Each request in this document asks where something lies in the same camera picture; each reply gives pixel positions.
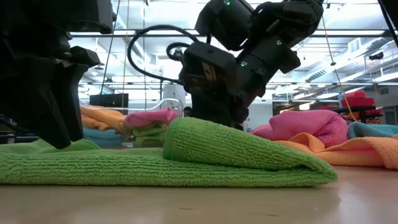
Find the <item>stack of towels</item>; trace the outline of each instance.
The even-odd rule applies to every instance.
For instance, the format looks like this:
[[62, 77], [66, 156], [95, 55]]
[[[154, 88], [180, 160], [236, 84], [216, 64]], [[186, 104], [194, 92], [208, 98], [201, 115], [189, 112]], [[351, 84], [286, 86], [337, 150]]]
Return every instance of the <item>stack of towels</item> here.
[[353, 122], [326, 110], [285, 111], [254, 135], [335, 166], [398, 169], [398, 126]]
[[101, 147], [118, 147], [131, 135], [123, 125], [125, 116], [116, 110], [80, 106], [84, 138]]
[[164, 108], [129, 114], [123, 123], [135, 137], [134, 146], [160, 147], [165, 141], [169, 124], [176, 117], [177, 113], [174, 110]]

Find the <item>pink towel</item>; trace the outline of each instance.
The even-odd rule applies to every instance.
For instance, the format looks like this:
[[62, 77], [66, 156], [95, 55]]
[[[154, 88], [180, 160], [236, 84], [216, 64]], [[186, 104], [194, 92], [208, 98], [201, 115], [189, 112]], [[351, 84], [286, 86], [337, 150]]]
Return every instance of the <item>pink towel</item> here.
[[159, 121], [169, 125], [176, 117], [177, 112], [170, 108], [163, 108], [156, 111], [140, 111], [127, 115], [124, 119], [124, 125], [145, 127]]
[[326, 147], [348, 140], [347, 123], [339, 114], [327, 110], [285, 111], [269, 120], [252, 133], [272, 141], [289, 140], [296, 134], [309, 133]]

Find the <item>wire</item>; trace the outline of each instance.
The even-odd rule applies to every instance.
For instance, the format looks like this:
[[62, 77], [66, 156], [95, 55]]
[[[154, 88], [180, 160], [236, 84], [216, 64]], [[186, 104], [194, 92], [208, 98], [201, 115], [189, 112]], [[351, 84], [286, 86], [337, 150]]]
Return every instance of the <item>wire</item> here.
[[[118, 1], [118, 7], [116, 8], [116, 20], [118, 18], [118, 14], [119, 14], [119, 8], [120, 8], [120, 1]], [[106, 76], [106, 71], [108, 69], [108, 62], [109, 62], [109, 56], [111, 55], [111, 49], [112, 49], [112, 44], [113, 44], [113, 37], [114, 37], [114, 31], [116, 29], [116, 24], [117, 22], [115, 21], [113, 24], [113, 32], [112, 32], [112, 37], [111, 37], [111, 43], [109, 44], [109, 52], [108, 52], [108, 56], [106, 57], [106, 64], [105, 64], [105, 70], [104, 70], [104, 77], [102, 79], [102, 85], [101, 85], [101, 91], [100, 91], [100, 95], [102, 95], [102, 91], [104, 90], [104, 85], [105, 85], [105, 76]]]
[[394, 28], [393, 28], [393, 26], [391, 24], [391, 21], [390, 21], [390, 18], [388, 16], [388, 13], [386, 11], [386, 8], [384, 7], [384, 4], [383, 4], [382, 1], [380, 1], [380, 0], [377, 0], [377, 1], [379, 2], [381, 12], [382, 12], [382, 14], [384, 16], [384, 19], [386, 20], [386, 23], [387, 23], [388, 29], [391, 32], [392, 38], [394, 39], [394, 41], [396, 43], [396, 46], [398, 47], [398, 38], [397, 38], [396, 32], [395, 32], [395, 30], [394, 30]]
[[163, 81], [169, 81], [169, 82], [172, 82], [172, 83], [176, 83], [176, 84], [182, 85], [182, 82], [181, 82], [180, 80], [174, 80], [174, 79], [171, 79], [171, 78], [165, 78], [165, 77], [162, 77], [162, 76], [159, 76], [159, 75], [155, 75], [155, 74], [149, 73], [149, 72], [147, 72], [147, 71], [145, 71], [145, 70], [139, 68], [139, 67], [133, 62], [133, 60], [132, 60], [132, 58], [131, 58], [132, 46], [134, 45], [134, 43], [137, 41], [137, 39], [138, 39], [140, 36], [142, 36], [142, 35], [148, 33], [149, 31], [152, 31], [152, 30], [165, 30], [165, 29], [167, 29], [167, 30], [170, 30], [170, 29], [171, 29], [171, 30], [175, 30], [175, 31], [177, 31], [177, 32], [180, 32], [181, 34], [184, 34], [184, 35], [186, 35], [187, 37], [189, 37], [189, 38], [190, 38], [191, 40], [193, 40], [194, 42], [198, 42], [198, 41], [199, 41], [193, 34], [187, 32], [187, 31], [185, 31], [185, 30], [183, 30], [183, 29], [181, 29], [181, 28], [179, 28], [179, 27], [176, 27], [176, 26], [172, 26], [172, 25], [155, 25], [155, 26], [150, 26], [150, 27], [147, 27], [147, 28], [141, 30], [140, 32], [138, 32], [138, 33], [136, 34], [136, 36], [130, 41], [129, 47], [127, 48], [127, 59], [129, 60], [131, 66], [132, 66], [135, 70], [137, 70], [138, 72], [141, 72], [142, 74], [144, 74], [144, 75], [146, 75], [146, 76], [148, 76], [148, 77], [156, 78], [156, 79], [163, 80]]
[[[127, 3], [127, 18], [130, 18], [129, 16], [130, 14], [130, 1]], [[127, 20], [127, 24], [126, 27], [129, 28], [129, 19]], [[126, 79], [126, 54], [124, 54], [124, 68], [123, 68], [123, 86], [122, 86], [122, 108], [124, 105], [124, 81]]]
[[[332, 55], [332, 53], [331, 53], [331, 48], [330, 48], [330, 43], [329, 43], [329, 38], [328, 38], [328, 32], [326, 31], [325, 19], [323, 18], [323, 16], [322, 16], [322, 23], [323, 23], [323, 29], [325, 30], [326, 42], [327, 42], [327, 44], [328, 44], [328, 49], [329, 49], [329, 54], [330, 54], [330, 59], [331, 59], [331, 65], [334, 66], [334, 65], [336, 65], [336, 62], [333, 60], [333, 55]], [[348, 111], [349, 111], [349, 115], [352, 117], [352, 119], [353, 119], [354, 121], [357, 121], [357, 120], [355, 119], [354, 115], [353, 115], [353, 112], [351, 111], [351, 107], [349, 106], [349, 103], [348, 103], [348, 100], [347, 100], [347, 97], [346, 97], [346, 92], [344, 91], [343, 85], [341, 84], [340, 77], [338, 76], [338, 72], [337, 72], [337, 70], [336, 70], [335, 68], [333, 68], [333, 70], [334, 70], [334, 72], [335, 72], [335, 74], [336, 74], [336, 77], [337, 77], [339, 86], [340, 86], [340, 88], [341, 88], [341, 90], [342, 90], [342, 92], [343, 92], [343, 98], [344, 98], [344, 100], [345, 100], [345, 102], [346, 102], [346, 104], [347, 104], [347, 108], [348, 108]]]
[[206, 44], [211, 44], [211, 34], [206, 35]]
[[190, 44], [186, 44], [186, 43], [181, 43], [181, 42], [177, 42], [177, 43], [172, 43], [169, 46], [167, 46], [166, 48], [166, 54], [169, 57], [169, 59], [174, 60], [174, 61], [181, 61], [181, 58], [178, 56], [174, 56], [171, 54], [171, 50], [176, 48], [176, 47], [189, 47]]
[[[144, 8], [144, 12], [143, 12], [143, 14], [144, 14], [144, 21], [143, 21], [143, 24], [142, 24], [142, 26], [143, 26], [143, 28], [145, 28], [145, 21], [146, 21], [146, 19], [145, 19], [145, 6], [143, 6], [143, 8]], [[144, 37], [144, 39], [142, 40], [142, 44], [143, 44], [143, 47], [142, 47], [142, 50], [143, 50], [143, 61], [144, 61], [144, 70], [146, 70], [146, 63], [145, 63], [145, 37]], [[145, 109], [147, 108], [147, 77], [146, 77], [146, 75], [144, 75], [144, 94], [145, 94]]]

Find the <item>blue towel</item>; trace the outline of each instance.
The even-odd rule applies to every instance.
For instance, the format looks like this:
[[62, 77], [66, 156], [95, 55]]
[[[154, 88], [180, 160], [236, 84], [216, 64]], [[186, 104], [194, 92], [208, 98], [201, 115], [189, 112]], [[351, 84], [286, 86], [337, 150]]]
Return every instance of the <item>blue towel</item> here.
[[360, 137], [393, 137], [398, 134], [398, 126], [388, 124], [364, 124], [352, 122], [348, 126], [348, 137], [350, 139]]
[[100, 131], [98, 129], [83, 128], [83, 132], [85, 139], [94, 142], [99, 147], [122, 146], [123, 141], [127, 139], [124, 135], [117, 134], [114, 129]]

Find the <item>person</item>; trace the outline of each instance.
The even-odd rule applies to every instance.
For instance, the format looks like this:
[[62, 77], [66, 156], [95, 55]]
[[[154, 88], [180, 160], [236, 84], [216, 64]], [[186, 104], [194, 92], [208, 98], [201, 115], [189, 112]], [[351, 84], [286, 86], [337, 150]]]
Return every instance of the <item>person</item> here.
[[192, 108], [190, 106], [186, 106], [184, 108], [184, 117], [190, 116]]

